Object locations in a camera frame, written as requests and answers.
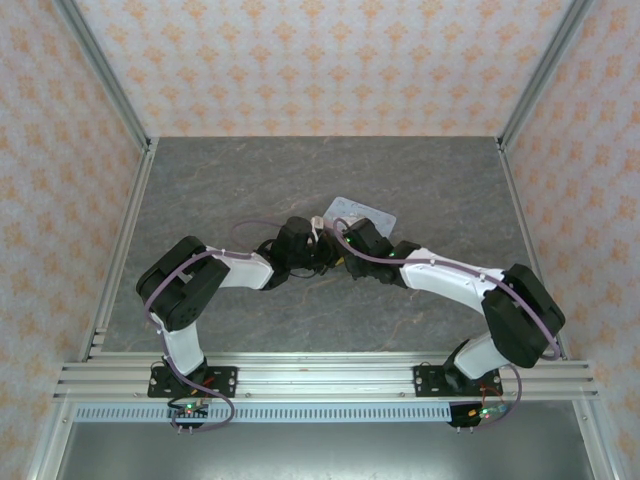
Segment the aluminium frame post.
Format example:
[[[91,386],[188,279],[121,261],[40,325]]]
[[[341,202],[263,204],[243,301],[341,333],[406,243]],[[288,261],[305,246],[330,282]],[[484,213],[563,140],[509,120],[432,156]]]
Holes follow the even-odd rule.
[[[567,12],[544,50],[502,133],[496,137],[496,143],[501,152],[506,152],[516,139],[593,2],[594,0],[571,0]]]
[[[109,60],[76,0],[51,0],[77,41],[124,126],[143,151],[152,144]]]

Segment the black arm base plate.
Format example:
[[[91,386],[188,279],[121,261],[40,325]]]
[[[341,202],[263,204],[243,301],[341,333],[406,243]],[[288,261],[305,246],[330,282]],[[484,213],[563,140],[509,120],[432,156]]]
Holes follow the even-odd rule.
[[[228,398],[234,398],[237,376],[237,367],[201,366],[187,375],[187,378],[205,388],[222,393]],[[168,365],[157,364],[151,367],[147,396],[150,398],[170,399],[188,396],[210,397],[210,394],[187,385],[175,376]]]
[[[455,366],[419,364],[413,367],[413,386],[417,397],[501,396],[502,380],[498,370],[478,379],[470,379]]]

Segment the small green circuit board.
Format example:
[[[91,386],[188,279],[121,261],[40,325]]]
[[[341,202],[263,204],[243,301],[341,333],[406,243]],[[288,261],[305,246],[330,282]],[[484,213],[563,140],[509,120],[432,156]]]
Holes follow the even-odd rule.
[[[209,415],[208,405],[201,400],[180,402],[172,399],[167,402],[167,406],[172,411],[171,416],[176,419],[205,419]]]
[[[494,417],[504,415],[508,411],[508,407],[505,404],[497,404],[493,406],[479,406],[471,408],[467,412],[467,416],[471,419],[487,420]]]

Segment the aluminium rail beam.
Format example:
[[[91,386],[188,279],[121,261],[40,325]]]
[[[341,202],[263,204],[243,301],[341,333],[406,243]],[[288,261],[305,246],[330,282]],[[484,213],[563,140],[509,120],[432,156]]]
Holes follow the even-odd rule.
[[[54,389],[57,399],[127,401],[145,397],[152,353],[102,352],[85,362],[63,365]],[[412,370],[437,365],[430,352],[210,353],[214,366],[235,366],[236,400],[408,401],[415,396]],[[596,400],[601,390],[586,361],[541,360],[532,369],[500,370],[503,397],[533,400]]]

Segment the aluminium side rail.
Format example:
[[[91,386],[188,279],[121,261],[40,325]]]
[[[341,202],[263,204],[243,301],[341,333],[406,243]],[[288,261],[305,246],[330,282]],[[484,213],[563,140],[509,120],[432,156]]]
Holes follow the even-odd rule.
[[[131,239],[135,230],[135,224],[158,144],[159,138],[152,137],[142,150],[140,161],[130,185],[124,213],[119,223],[119,229],[107,265],[102,289],[97,300],[94,314],[89,321],[88,330],[83,338],[83,344],[78,355],[78,360],[80,362],[86,362],[89,359],[95,334],[99,330],[105,330],[111,318],[111,312],[117,296]]]
[[[540,280],[540,282],[542,284],[545,284],[544,282],[544,275],[543,272],[540,268],[540,263],[538,261],[537,255],[536,255],[536,251],[535,251],[535,247],[533,244],[533,240],[532,240],[532,236],[530,233],[530,229],[528,228],[527,225],[527,221],[525,218],[525,212],[524,212],[524,208],[522,205],[522,202],[520,200],[520,196],[518,194],[517,191],[517,186],[514,180],[514,175],[511,169],[511,166],[509,164],[509,160],[508,160],[508,156],[507,156],[507,152],[506,152],[506,148],[503,146],[503,144],[501,143],[501,139],[496,137],[495,138],[495,142],[496,142],[496,148],[498,150],[498,155],[500,158],[500,163],[501,166],[503,168],[504,174],[505,174],[505,178],[508,184],[508,188],[512,197],[512,201],[514,204],[514,208],[515,208],[515,212],[516,212],[516,216],[518,218],[518,222],[520,225],[520,229],[522,232],[522,236],[523,236],[523,240],[524,240],[524,244],[526,247],[526,251],[527,251],[527,255],[531,264],[531,268],[533,270],[533,272],[535,273],[535,275],[537,276],[537,278]]]

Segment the grey metal panel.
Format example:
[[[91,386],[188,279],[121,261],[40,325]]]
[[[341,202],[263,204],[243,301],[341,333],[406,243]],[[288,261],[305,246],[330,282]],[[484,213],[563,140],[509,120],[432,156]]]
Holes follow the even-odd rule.
[[[438,423],[80,423],[59,480],[594,480],[579,432],[520,416],[474,433]]]

